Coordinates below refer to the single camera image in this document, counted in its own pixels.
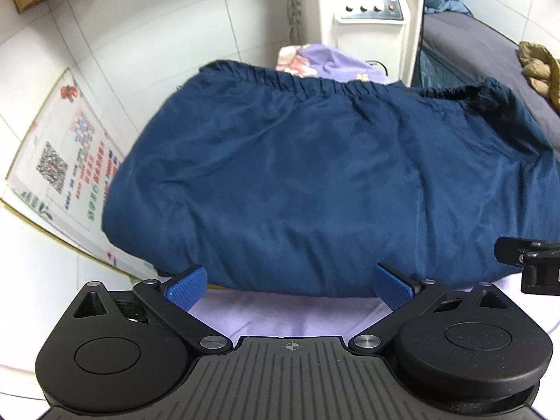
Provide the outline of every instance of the elastic waistband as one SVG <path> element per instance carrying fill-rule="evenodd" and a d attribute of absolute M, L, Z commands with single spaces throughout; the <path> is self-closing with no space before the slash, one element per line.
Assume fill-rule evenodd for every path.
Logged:
<path fill-rule="evenodd" d="M 278 90 L 304 94 L 306 97 L 325 95 L 384 95 L 388 88 L 405 88 L 402 83 L 382 85 L 374 82 L 353 80 L 351 82 L 337 82 L 321 77 L 302 78 L 283 71 L 252 66 L 233 60 L 217 60 L 203 66 L 201 73 L 206 71 L 219 71 L 236 79 L 237 81 L 268 85 Z"/>

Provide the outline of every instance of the ribbed black surface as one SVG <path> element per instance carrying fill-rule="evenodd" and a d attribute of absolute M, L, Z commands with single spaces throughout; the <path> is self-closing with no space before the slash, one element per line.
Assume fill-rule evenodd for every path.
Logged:
<path fill-rule="evenodd" d="M 52 409 L 44 420 L 88 417 Z M 465 420 L 413 398 L 377 357 L 349 354 L 337 338 L 246 338 L 201 358 L 164 400 L 115 420 Z M 539 420 L 524 408 L 487 420 Z"/>

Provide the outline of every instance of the navy blue pants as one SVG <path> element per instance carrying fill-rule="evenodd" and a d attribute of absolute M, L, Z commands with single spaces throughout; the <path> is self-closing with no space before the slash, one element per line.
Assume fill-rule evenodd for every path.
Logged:
<path fill-rule="evenodd" d="M 217 61 L 142 132 L 103 230 L 164 271 L 201 264 L 248 291 L 373 296 L 378 262 L 465 287 L 515 270 L 499 236 L 559 240 L 560 181 L 493 79 L 423 91 Z"/>

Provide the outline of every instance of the white machine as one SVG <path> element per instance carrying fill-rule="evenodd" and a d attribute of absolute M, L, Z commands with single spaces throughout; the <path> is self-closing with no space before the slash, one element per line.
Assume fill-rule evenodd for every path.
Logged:
<path fill-rule="evenodd" d="M 299 0 L 301 43 L 337 47 L 410 85 L 424 0 Z"/>

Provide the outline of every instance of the crosshair mark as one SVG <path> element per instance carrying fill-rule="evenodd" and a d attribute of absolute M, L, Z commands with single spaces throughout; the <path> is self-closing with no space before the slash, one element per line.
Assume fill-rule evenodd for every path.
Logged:
<path fill-rule="evenodd" d="M 293 341 L 291 343 L 288 343 L 287 345 L 284 346 L 286 349 L 291 350 L 292 352 L 294 350 L 298 350 L 300 348 L 300 345 L 298 343 L 294 343 Z"/>

